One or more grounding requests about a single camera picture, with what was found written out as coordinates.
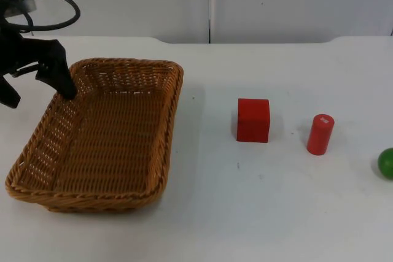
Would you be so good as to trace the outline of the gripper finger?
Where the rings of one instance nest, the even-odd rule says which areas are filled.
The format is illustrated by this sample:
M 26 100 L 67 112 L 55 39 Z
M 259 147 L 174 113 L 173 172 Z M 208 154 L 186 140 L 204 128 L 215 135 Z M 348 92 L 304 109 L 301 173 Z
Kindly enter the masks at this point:
M 64 57 L 39 61 L 36 80 L 51 86 L 65 99 L 76 97 L 77 88 Z
M 0 78 L 0 102 L 1 104 L 16 109 L 21 100 L 20 95 L 8 83 L 8 81 L 1 76 Z

